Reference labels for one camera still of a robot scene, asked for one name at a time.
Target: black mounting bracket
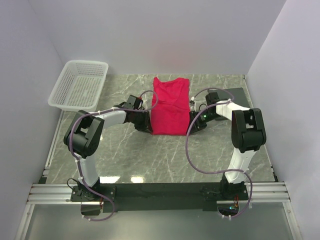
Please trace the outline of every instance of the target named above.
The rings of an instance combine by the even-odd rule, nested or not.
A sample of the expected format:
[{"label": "black mounting bracket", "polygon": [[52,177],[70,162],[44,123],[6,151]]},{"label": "black mounting bracket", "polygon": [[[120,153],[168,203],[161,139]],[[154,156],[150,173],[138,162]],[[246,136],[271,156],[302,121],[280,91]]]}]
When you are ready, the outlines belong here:
[{"label": "black mounting bracket", "polygon": [[[100,183],[93,186],[95,191],[114,201],[116,211],[146,211],[146,210],[187,210],[202,209],[217,211],[217,201],[248,200],[247,188],[244,184],[221,182],[193,183]],[[71,202],[99,202],[101,197],[87,197],[87,189],[73,187]],[[91,215],[97,206],[89,205],[83,209]],[[103,199],[103,212],[112,211],[110,202]]]},{"label": "black mounting bracket", "polygon": [[257,151],[266,143],[267,135],[259,108],[232,111],[231,139],[233,146],[241,153]]},{"label": "black mounting bracket", "polygon": [[[88,112],[83,110],[78,111],[75,114],[68,130],[66,131],[66,134],[64,135],[63,143],[67,145],[69,151],[71,130],[78,118],[86,114],[88,114]],[[94,116],[87,116],[80,121],[74,130],[72,141],[72,148],[76,154],[81,155],[81,157],[85,159],[87,156],[91,156],[95,153],[99,146],[100,136],[104,128],[104,122],[105,120],[102,118]]]}]

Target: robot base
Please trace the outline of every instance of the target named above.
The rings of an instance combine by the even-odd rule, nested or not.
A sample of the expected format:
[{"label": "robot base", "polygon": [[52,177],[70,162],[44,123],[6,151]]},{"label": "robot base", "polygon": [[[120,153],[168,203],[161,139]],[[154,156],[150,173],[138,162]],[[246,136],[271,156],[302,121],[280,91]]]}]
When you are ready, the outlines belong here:
[{"label": "robot base", "polygon": [[[217,211],[217,201],[233,200],[235,196],[239,201],[249,198],[244,182],[228,183],[225,177],[221,182],[193,183],[99,183],[98,181],[92,189],[113,200],[116,212],[189,209]],[[73,187],[70,200],[99,202],[101,198],[79,183]],[[112,205],[105,200],[101,208],[104,213],[112,211]],[[97,216],[100,212],[98,205],[81,206],[81,213],[85,216]]]}]

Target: metal frame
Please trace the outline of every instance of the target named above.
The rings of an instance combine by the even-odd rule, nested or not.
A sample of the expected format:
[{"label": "metal frame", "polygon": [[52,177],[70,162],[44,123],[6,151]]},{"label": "metal frame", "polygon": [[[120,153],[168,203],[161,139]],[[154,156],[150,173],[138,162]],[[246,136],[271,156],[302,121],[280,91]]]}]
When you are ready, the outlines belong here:
[{"label": "metal frame", "polygon": [[294,240],[302,240],[302,235],[300,232],[300,227],[297,222],[293,207],[291,202],[284,202],[283,208],[285,211],[286,219],[288,220],[289,227]]},{"label": "metal frame", "polygon": [[[64,111],[61,111],[57,127],[50,146],[48,157],[45,163],[43,177],[48,176],[53,153],[57,145],[57,136],[61,128]],[[246,183],[247,191],[250,191],[250,184]],[[33,184],[26,202],[24,213],[15,237],[15,240],[24,240],[29,228],[32,214],[36,205],[99,205],[100,202],[71,202],[72,190],[66,184]],[[294,240],[302,240],[302,235],[296,220],[291,200],[284,182],[254,182],[252,189],[252,203],[283,203],[286,218]],[[232,203],[232,201],[217,201],[218,204]]]}]

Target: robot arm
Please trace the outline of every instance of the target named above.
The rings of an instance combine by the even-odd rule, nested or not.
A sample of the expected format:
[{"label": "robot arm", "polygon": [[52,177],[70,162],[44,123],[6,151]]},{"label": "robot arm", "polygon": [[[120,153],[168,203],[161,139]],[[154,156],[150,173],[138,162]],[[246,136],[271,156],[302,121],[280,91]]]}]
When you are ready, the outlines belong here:
[{"label": "robot arm", "polygon": [[[266,131],[260,109],[247,108],[233,102],[216,106],[216,114],[232,122],[231,139],[234,146],[228,169],[248,169],[253,156],[261,145],[266,143]],[[238,184],[245,181],[245,176],[238,171],[225,174],[228,183]]]},{"label": "robot arm", "polygon": [[[234,150],[228,169],[239,169],[245,172],[257,150],[267,140],[261,110],[243,107],[234,102],[229,102],[229,100],[220,100],[216,92],[210,92],[205,96],[205,99],[208,106],[212,104],[218,105],[207,109],[200,115],[194,126],[192,126],[191,133],[206,128],[207,122],[219,116],[230,120]],[[198,113],[198,111],[190,112],[190,122]],[[226,172],[223,177],[228,184],[239,184],[245,181],[245,176],[239,171]]]},{"label": "robot arm", "polygon": [[[92,187],[99,180],[96,169],[96,162],[94,153],[97,150],[100,142],[102,130],[116,124],[134,123],[135,128],[142,132],[152,132],[149,112],[131,112],[124,109],[138,109],[143,101],[140,97],[130,95],[127,102],[123,102],[115,107],[116,111],[108,112],[98,116],[89,116],[82,119],[82,121],[75,128],[72,139],[72,148],[74,153],[79,158],[80,167],[83,178],[89,187]],[[67,130],[63,142],[69,147],[70,133],[78,118],[87,114],[87,112],[80,110],[76,113],[69,129]],[[82,177],[79,176],[78,181],[83,184]]]}]

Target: gray marble table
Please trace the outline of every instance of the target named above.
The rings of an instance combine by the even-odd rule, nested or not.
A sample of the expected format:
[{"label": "gray marble table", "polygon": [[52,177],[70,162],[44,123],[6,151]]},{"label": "gray marble table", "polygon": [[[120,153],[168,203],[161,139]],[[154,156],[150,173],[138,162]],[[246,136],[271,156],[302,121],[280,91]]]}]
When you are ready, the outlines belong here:
[{"label": "gray marble table", "polygon": [[[138,96],[145,90],[153,89],[155,76],[161,81],[171,81],[178,77],[188,78],[190,97],[207,87],[244,88],[252,105],[243,75],[107,75],[97,110],[108,109],[126,101],[130,94]],[[197,102],[204,103],[206,94],[201,93],[196,99]],[[150,107],[151,99],[151,93],[145,96],[144,105]],[[63,137],[74,116],[74,112],[63,113],[56,146],[51,154],[47,184],[65,184],[68,178],[78,176],[75,161],[63,144]],[[227,169],[233,152],[231,122],[209,122],[205,130],[189,138],[189,152],[192,161],[200,169]],[[220,174],[204,175],[189,165],[185,154],[184,136],[150,135],[136,131],[134,125],[129,123],[104,129],[95,154],[98,174],[104,177],[105,182],[188,183],[221,180]],[[249,165],[249,175],[255,182],[273,182],[272,172],[266,148],[263,146]]]}]

